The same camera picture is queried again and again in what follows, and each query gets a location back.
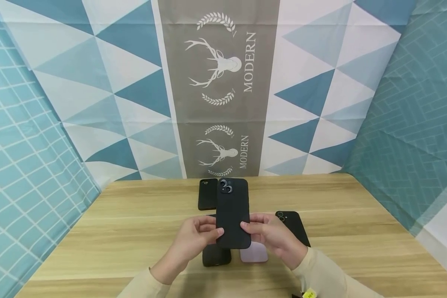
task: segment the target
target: person's left hand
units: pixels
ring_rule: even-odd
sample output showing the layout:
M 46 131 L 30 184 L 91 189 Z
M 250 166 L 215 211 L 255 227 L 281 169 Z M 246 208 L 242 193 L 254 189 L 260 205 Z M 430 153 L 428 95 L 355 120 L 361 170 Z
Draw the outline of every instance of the person's left hand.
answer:
M 170 285 L 189 261 L 223 234 L 223 228 L 215 227 L 215 217 L 198 216 L 184 220 L 171 247 L 151 268 L 151 274 L 159 282 Z

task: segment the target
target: finger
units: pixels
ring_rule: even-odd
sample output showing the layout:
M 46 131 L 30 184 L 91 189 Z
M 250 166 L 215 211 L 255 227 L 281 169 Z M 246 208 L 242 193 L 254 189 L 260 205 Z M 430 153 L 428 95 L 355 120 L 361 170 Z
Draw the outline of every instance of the finger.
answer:
M 260 234 L 250 235 L 253 242 L 263 243 L 263 237 Z
M 271 214 L 267 213 L 252 213 L 250 215 L 250 222 L 266 224 L 270 221 Z
M 199 232 L 208 232 L 215 230 L 215 225 L 211 225 L 209 223 L 206 223 L 205 225 L 199 226 Z
M 224 234 L 223 228 L 214 229 L 212 231 L 200 233 L 200 235 L 205 239 L 205 243 L 211 244 L 217 240 L 218 237 Z
M 255 233 L 261 234 L 263 233 L 264 223 L 257 223 L 257 222 L 241 222 L 240 226 L 242 227 L 243 231 L 249 233 L 250 235 L 253 235 Z
M 201 225 L 205 225 L 205 224 L 210 224 L 210 225 L 215 225 L 215 217 L 213 216 L 208 216 L 208 215 L 204 215 L 204 216 L 197 216 L 194 217 L 194 224 L 195 227 L 198 228 Z

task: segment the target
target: deer head logo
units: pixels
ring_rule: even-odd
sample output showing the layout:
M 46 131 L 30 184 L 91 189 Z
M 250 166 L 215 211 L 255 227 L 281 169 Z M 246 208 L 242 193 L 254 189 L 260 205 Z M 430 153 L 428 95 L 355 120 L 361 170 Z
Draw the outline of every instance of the deer head logo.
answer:
M 212 144 L 215 147 L 215 150 L 213 150 L 213 151 L 216 151 L 219 154 L 217 156 L 214 156 L 214 157 L 216 157 L 216 159 L 214 160 L 213 163 L 204 163 L 204 162 L 201 162 L 199 160 L 199 164 L 201 166 L 209 166 L 209 167 L 211 167 L 214 164 L 216 164 L 218 162 L 221 162 L 226 157 L 235 157 L 238 154 L 238 151 L 236 149 L 232 148 L 232 149 L 226 150 L 223 146 L 215 144 L 214 141 L 212 141 L 211 139 L 198 140 L 198 144 L 197 145 L 204 144 L 204 143 Z
M 217 68 L 209 69 L 209 71 L 213 70 L 214 73 L 207 82 L 198 82 L 195 81 L 195 79 L 189 78 L 193 82 L 193 84 L 190 85 L 203 86 L 203 88 L 207 88 L 210 85 L 210 83 L 214 81 L 214 79 L 218 79 L 221 76 L 223 76 L 226 70 L 229 70 L 230 72 L 238 72 L 240 68 L 242 68 L 242 61 L 238 57 L 225 58 L 220 50 L 215 50 L 208 44 L 208 42 L 205 39 L 203 38 L 199 39 L 201 41 L 186 41 L 186 43 L 191 43 L 186 50 L 189 50 L 191 47 L 195 45 L 205 46 L 213 56 L 213 58 L 207 58 L 207 59 L 217 61 Z

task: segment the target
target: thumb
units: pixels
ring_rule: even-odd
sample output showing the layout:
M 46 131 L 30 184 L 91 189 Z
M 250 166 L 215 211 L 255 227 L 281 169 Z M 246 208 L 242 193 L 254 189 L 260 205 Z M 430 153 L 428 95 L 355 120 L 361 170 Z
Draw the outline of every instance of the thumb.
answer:
M 215 242 L 217 238 L 222 236 L 223 234 L 224 234 L 223 228 L 213 229 L 212 231 L 200 233 L 200 235 L 204 237 L 207 244 Z
M 246 223 L 241 222 L 240 226 L 242 227 L 243 231 L 252 234 L 261 234 L 263 233 L 264 223 Z

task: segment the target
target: blue and white triangle pattern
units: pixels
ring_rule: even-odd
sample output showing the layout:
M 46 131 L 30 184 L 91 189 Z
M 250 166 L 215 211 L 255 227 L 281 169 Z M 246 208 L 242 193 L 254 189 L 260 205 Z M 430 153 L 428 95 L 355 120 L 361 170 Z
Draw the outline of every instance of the blue and white triangle pattern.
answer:
M 0 14 L 101 188 L 183 178 L 151 1 L 0 0 Z
M 342 169 L 414 3 L 280 1 L 260 175 Z

